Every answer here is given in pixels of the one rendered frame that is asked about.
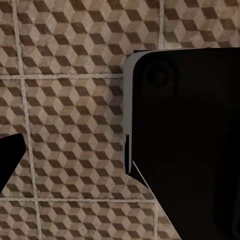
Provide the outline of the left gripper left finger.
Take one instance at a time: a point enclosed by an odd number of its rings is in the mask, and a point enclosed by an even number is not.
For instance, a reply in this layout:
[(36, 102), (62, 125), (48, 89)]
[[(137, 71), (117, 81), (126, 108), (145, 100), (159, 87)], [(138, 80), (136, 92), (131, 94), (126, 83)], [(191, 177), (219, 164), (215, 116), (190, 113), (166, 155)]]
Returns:
[(26, 152), (21, 133), (0, 138), (0, 193)]

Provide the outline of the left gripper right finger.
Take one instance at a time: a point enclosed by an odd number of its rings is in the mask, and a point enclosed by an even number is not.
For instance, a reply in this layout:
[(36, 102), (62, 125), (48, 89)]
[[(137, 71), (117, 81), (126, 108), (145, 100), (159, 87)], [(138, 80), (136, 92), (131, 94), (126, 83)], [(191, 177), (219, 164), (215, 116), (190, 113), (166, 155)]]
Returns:
[(229, 133), (227, 135), (224, 151), (240, 173), (240, 135)]

